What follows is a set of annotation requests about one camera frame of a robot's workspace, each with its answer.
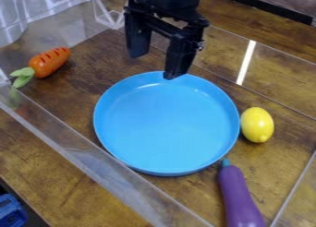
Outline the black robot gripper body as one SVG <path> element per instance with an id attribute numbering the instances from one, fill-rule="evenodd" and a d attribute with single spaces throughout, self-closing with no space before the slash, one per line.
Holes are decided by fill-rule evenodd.
<path id="1" fill-rule="evenodd" d="M 128 0 L 126 29 L 131 33 L 155 31 L 165 37 L 177 34 L 201 37 L 209 20 L 198 13 L 199 0 Z"/>

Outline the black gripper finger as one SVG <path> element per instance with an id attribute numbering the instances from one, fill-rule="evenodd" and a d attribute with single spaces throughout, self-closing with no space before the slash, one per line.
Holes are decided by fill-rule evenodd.
<path id="1" fill-rule="evenodd" d="M 173 34 L 166 49 L 165 79 L 174 79 L 187 73 L 197 51 L 203 49 L 202 32 L 203 28 L 187 25 Z"/>
<path id="2" fill-rule="evenodd" d="M 151 14 L 124 11 L 124 32 L 128 54 L 133 58 L 141 57 L 150 50 L 151 28 L 147 25 Z"/>

